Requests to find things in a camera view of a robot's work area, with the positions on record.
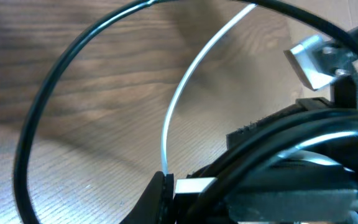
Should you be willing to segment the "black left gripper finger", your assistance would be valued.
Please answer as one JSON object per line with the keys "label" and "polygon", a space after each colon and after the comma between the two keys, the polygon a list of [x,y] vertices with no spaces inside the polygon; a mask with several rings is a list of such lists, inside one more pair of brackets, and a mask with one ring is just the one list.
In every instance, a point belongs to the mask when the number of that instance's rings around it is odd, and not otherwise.
{"label": "black left gripper finger", "polygon": [[157,171],[122,224],[168,224],[173,219],[174,175]]}

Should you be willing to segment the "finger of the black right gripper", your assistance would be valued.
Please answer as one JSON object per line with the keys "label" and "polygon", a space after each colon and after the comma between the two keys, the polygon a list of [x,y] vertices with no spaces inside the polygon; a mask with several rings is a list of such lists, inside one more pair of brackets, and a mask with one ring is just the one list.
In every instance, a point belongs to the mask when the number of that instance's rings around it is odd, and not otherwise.
{"label": "finger of the black right gripper", "polygon": [[257,133],[277,133],[309,121],[355,110],[355,108],[341,108],[325,98],[297,99],[295,104],[227,134],[227,149],[234,149]]}

